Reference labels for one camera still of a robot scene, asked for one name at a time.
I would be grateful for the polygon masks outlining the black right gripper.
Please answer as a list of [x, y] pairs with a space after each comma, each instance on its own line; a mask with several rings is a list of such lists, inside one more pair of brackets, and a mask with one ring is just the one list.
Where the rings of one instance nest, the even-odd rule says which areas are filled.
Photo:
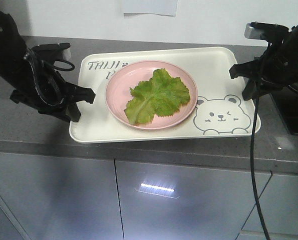
[[231, 79], [249, 80], [242, 91], [245, 101], [254, 100], [266, 93], [298, 82], [298, 39], [270, 44], [259, 61], [234, 64], [229, 69]]

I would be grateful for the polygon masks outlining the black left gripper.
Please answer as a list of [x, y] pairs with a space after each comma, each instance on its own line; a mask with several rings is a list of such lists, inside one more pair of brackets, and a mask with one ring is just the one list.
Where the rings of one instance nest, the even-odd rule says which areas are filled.
[[27, 49], [24, 61], [29, 65], [33, 86], [25, 85], [25, 90], [13, 90], [10, 99], [34, 108], [40, 114], [77, 123], [81, 113], [76, 103], [85, 101], [92, 104], [96, 94], [91, 88], [74, 85], [63, 79], [60, 71], [73, 71], [74, 64], [63, 59], [44, 60], [32, 49]]

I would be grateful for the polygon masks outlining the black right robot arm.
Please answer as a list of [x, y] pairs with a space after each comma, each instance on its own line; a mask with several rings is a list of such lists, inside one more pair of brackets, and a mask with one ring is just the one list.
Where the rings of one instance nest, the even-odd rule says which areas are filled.
[[298, 83], [298, 25], [287, 28], [283, 25], [254, 21], [246, 25], [244, 36], [247, 39], [268, 43], [259, 58], [234, 64], [229, 70], [232, 79], [248, 79], [242, 91], [245, 101]]

